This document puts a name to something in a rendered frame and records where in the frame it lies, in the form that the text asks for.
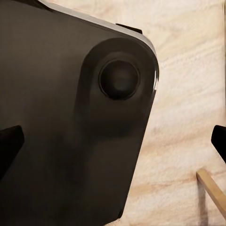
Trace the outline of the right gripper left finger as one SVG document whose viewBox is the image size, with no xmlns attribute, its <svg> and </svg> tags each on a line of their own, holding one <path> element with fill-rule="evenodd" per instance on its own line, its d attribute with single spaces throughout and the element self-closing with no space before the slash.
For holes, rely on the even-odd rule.
<svg viewBox="0 0 226 226">
<path fill-rule="evenodd" d="M 24 144 L 20 125 L 0 130 L 0 182 Z"/>
</svg>

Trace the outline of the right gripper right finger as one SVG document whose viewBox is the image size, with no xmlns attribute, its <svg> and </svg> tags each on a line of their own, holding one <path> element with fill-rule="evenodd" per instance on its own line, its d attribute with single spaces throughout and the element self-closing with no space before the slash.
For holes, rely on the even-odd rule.
<svg viewBox="0 0 226 226">
<path fill-rule="evenodd" d="M 226 127 L 216 125 L 212 132 L 211 142 L 226 162 Z"/>
</svg>

